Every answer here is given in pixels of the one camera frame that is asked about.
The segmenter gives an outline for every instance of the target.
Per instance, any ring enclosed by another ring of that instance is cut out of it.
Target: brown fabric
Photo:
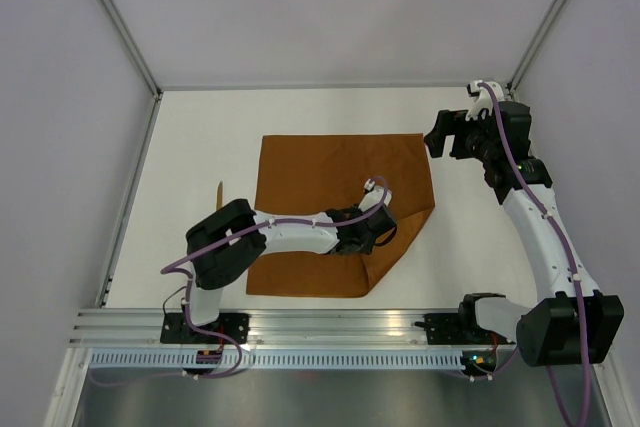
[[[267,136],[262,140],[255,207],[308,215],[362,200],[364,182],[387,179],[395,238],[371,255],[305,252],[260,257],[247,293],[298,297],[362,297],[407,251],[435,206],[422,134]]]

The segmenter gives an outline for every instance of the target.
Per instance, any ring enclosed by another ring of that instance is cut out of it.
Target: cable clip
[[[373,179],[369,179],[364,183],[364,190],[365,192],[371,192],[375,186],[376,181]]]

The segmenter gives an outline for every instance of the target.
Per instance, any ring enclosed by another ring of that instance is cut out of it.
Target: white wall
[[[536,147],[580,257],[620,295],[617,349],[640,396],[640,0],[570,0],[525,76]]]
[[[150,94],[95,0],[0,0],[0,417],[44,418]]]
[[[162,87],[508,80],[551,0],[115,0]]]

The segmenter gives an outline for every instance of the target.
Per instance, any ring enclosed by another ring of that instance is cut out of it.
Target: white connector
[[[491,101],[491,96],[489,95],[489,92],[484,87],[478,86],[478,84],[481,84],[483,82],[489,85],[491,89],[493,89],[493,92],[496,94],[496,98],[498,99],[498,102],[502,102],[503,100],[506,100],[504,96],[504,91],[502,90],[502,87],[500,87],[500,84],[498,84],[497,82],[493,82],[493,81],[485,82],[484,80],[474,80],[469,84],[468,89],[470,94],[478,94],[478,97],[473,103],[473,106],[467,112],[467,115],[465,117],[467,121],[472,119],[476,120],[478,118],[478,115],[480,115],[480,112],[483,109],[487,109],[489,114],[493,112],[493,102]]]
[[[371,192],[375,186],[376,181],[373,179],[369,179],[364,183],[364,190],[366,190],[367,192]]]

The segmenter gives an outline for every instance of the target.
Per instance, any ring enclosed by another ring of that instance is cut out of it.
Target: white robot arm
[[[245,199],[228,203],[187,232],[189,253],[233,232],[264,226],[193,260],[190,264],[195,279],[190,298],[192,322],[196,326],[214,322],[220,313],[223,288],[261,255],[277,252],[370,254],[374,246],[389,242],[397,229],[388,208],[391,195],[389,190],[368,181],[357,206],[306,216],[253,211]],[[379,208],[365,219],[363,213],[373,212],[376,206]]]
[[[494,94],[497,92],[500,124],[487,86]],[[624,309],[617,296],[600,292],[569,240],[558,213],[551,177],[544,163],[530,154],[529,107],[505,100],[494,82],[475,81],[467,91],[476,97],[474,106],[468,111],[440,111],[435,127],[425,136],[425,144],[431,157],[441,157],[445,138],[453,135],[451,157],[475,158],[482,162],[485,181],[518,231],[533,270],[539,303],[529,309],[500,294],[469,294],[460,304],[463,323],[517,340],[528,365],[579,364],[580,329],[574,282],[580,282],[589,359],[591,363],[602,362],[622,322]],[[505,145],[511,156],[507,156]],[[523,190],[522,184],[540,205]],[[573,254],[575,272],[570,269],[560,237],[547,219],[549,216],[557,223]]]

